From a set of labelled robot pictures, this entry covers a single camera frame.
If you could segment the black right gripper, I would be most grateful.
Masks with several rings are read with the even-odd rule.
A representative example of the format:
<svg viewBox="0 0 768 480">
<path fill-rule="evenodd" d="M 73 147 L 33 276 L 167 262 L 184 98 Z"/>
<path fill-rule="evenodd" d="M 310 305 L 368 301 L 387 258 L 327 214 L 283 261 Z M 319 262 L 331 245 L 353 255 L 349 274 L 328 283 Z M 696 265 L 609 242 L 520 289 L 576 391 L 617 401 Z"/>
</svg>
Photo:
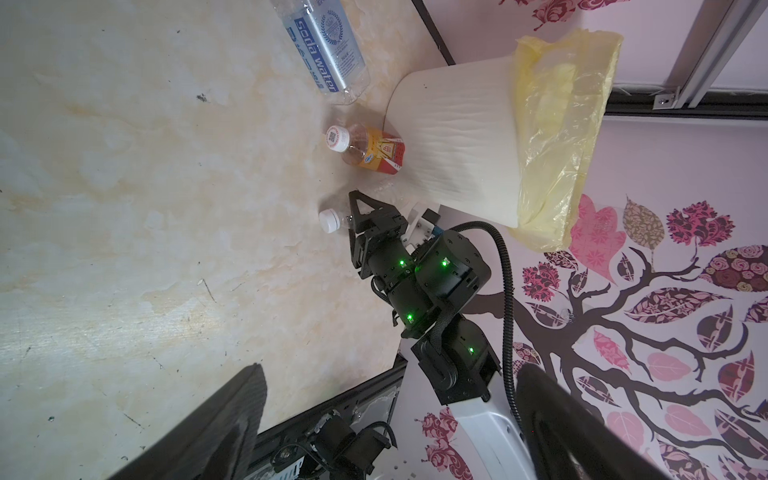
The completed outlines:
<svg viewBox="0 0 768 480">
<path fill-rule="evenodd" d="M 389 204 L 360 190 L 348 194 L 350 207 L 350 250 L 353 267 L 361 279 L 381 277 L 393 282 L 413 266 L 402 243 L 406 219 Z"/>
</svg>

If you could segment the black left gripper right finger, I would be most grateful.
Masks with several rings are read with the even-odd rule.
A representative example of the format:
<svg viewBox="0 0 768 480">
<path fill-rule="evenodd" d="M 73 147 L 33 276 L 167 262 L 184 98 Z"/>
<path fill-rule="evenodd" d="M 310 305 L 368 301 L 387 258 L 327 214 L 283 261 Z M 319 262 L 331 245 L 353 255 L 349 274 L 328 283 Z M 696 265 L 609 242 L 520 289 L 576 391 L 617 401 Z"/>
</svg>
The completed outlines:
<svg viewBox="0 0 768 480">
<path fill-rule="evenodd" d="M 538 479 L 664 479 L 539 367 L 517 375 L 516 405 Z"/>
</svg>

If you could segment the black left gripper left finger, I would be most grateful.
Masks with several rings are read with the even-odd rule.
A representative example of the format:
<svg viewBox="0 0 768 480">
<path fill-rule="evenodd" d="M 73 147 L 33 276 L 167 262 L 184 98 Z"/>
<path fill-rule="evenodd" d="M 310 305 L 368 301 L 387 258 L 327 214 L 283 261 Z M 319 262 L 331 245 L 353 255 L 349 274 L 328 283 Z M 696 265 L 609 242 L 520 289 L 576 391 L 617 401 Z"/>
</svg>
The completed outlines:
<svg viewBox="0 0 768 480">
<path fill-rule="evenodd" d="M 114 479 L 243 479 L 267 400 L 260 364 L 243 368 Z"/>
</svg>

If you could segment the clear crushed bottle white cap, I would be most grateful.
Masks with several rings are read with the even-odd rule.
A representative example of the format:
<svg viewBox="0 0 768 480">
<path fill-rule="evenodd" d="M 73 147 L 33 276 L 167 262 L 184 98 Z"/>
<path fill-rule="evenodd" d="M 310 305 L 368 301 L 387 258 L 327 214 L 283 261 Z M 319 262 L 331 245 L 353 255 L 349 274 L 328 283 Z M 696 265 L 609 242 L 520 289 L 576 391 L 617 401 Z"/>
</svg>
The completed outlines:
<svg viewBox="0 0 768 480">
<path fill-rule="evenodd" d="M 343 210 L 328 208 L 318 213 L 318 221 L 322 230 L 331 234 L 351 228 L 351 214 Z"/>
</svg>

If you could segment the red yellow label bottle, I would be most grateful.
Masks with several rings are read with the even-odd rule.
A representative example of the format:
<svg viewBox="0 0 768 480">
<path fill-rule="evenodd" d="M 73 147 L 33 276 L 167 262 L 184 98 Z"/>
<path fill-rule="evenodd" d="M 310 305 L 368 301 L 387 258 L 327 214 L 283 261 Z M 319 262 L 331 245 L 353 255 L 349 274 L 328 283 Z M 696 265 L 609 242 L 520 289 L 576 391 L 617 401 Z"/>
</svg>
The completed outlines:
<svg viewBox="0 0 768 480">
<path fill-rule="evenodd" d="M 325 134 L 326 146 L 348 165 L 396 175 L 403 166 L 406 146 L 397 136 L 360 123 L 332 125 Z"/>
</svg>

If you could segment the clear bottle pale blue label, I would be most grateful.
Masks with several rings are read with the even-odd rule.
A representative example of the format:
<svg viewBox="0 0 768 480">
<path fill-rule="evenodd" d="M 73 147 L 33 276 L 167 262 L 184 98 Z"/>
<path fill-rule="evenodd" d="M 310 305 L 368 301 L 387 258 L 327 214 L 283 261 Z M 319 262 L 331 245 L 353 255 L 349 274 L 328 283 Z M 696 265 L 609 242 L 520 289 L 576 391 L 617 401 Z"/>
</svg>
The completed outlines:
<svg viewBox="0 0 768 480">
<path fill-rule="evenodd" d="M 335 105 L 353 104 L 370 75 L 353 28 L 339 0 L 273 1 L 314 83 Z"/>
</svg>

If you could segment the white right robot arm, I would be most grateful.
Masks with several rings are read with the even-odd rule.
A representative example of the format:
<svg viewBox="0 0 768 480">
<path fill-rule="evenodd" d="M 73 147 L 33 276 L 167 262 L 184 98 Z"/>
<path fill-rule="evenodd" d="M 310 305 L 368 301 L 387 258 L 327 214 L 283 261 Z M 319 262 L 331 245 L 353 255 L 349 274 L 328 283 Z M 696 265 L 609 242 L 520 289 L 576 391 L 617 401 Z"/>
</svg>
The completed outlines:
<svg viewBox="0 0 768 480">
<path fill-rule="evenodd" d="M 449 407 L 493 479 L 533 479 L 515 399 L 514 282 L 499 230 L 470 221 L 437 230 L 413 252 L 402 236 L 408 223 L 398 209 L 358 190 L 348 195 L 353 267 L 392 309 L 403 337 L 441 404 Z M 496 354 L 483 330 L 462 311 L 491 277 L 491 269 L 464 235 L 481 230 L 493 240 L 503 284 L 503 339 Z"/>
</svg>

